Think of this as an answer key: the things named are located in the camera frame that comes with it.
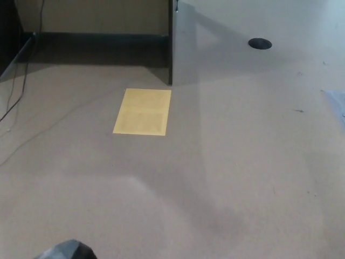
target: cord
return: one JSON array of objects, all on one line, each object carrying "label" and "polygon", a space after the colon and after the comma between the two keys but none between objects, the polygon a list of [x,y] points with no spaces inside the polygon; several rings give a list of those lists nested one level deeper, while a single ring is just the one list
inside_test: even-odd
[{"label": "cord", "polygon": [[45,0],[42,0],[42,4],[41,4],[41,9],[40,9],[40,12],[39,12],[39,31],[38,31],[38,35],[36,37],[36,42],[34,44],[34,47],[32,49],[32,52],[29,56],[29,58],[27,59],[26,61],[26,64],[25,64],[25,71],[24,71],[24,80],[23,80],[23,86],[22,86],[22,92],[18,98],[18,100],[10,107],[7,109],[6,113],[1,117],[0,119],[0,122],[3,121],[3,119],[6,118],[6,116],[11,112],[11,110],[16,107],[16,105],[20,102],[20,100],[22,99],[23,95],[24,95],[24,92],[25,92],[25,85],[26,85],[26,78],[27,78],[27,70],[29,68],[29,62],[30,60],[32,59],[32,57],[35,55],[36,53],[36,48],[37,48],[37,45],[38,45],[38,41],[39,41],[39,37],[40,37],[40,34],[42,32],[42,21],[43,21],[43,8],[44,8],[44,4],[45,4]]}]

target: wire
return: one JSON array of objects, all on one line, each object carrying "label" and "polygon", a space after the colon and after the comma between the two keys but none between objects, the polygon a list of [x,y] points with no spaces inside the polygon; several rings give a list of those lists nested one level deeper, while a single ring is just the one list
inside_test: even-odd
[{"label": "wire", "polygon": [[24,92],[25,92],[25,85],[26,85],[26,78],[27,78],[27,70],[29,68],[29,62],[30,60],[32,59],[32,57],[35,55],[36,53],[36,48],[37,48],[37,45],[38,45],[38,42],[39,42],[39,37],[40,37],[40,34],[42,32],[42,21],[43,21],[43,8],[44,8],[44,4],[45,4],[45,0],[42,0],[42,4],[41,4],[41,9],[40,9],[40,12],[39,12],[39,31],[38,31],[38,35],[36,37],[36,42],[34,44],[34,47],[32,49],[32,52],[29,56],[29,58],[27,59],[26,61],[26,64],[25,64],[25,71],[24,71],[24,80],[23,80],[23,86],[22,86],[22,92],[18,98],[18,100],[10,107],[7,109],[6,113],[1,117],[0,119],[0,122],[3,121],[6,116],[12,111],[12,109],[14,107],[16,107],[16,105],[20,102],[20,100],[22,99],[23,95],[24,95]]}]

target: cubicle panel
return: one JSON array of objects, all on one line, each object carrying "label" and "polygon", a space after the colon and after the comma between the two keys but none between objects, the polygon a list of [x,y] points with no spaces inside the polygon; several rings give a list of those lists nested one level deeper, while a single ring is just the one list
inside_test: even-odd
[{"label": "cubicle panel", "polygon": [[[42,0],[17,0],[24,31],[39,30]],[[45,1],[43,32],[168,34],[168,0]]]}]

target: yellow paper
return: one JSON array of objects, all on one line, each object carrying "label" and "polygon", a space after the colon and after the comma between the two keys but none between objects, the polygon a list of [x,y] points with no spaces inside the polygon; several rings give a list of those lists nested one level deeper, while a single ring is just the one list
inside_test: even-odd
[{"label": "yellow paper", "polygon": [[126,89],[113,133],[165,136],[171,90]]}]

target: blue paper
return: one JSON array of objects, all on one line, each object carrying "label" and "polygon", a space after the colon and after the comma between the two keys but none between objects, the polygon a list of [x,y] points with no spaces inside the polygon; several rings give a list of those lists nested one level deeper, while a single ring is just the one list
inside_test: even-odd
[{"label": "blue paper", "polygon": [[345,91],[329,90],[325,93],[333,112],[345,130]]}]

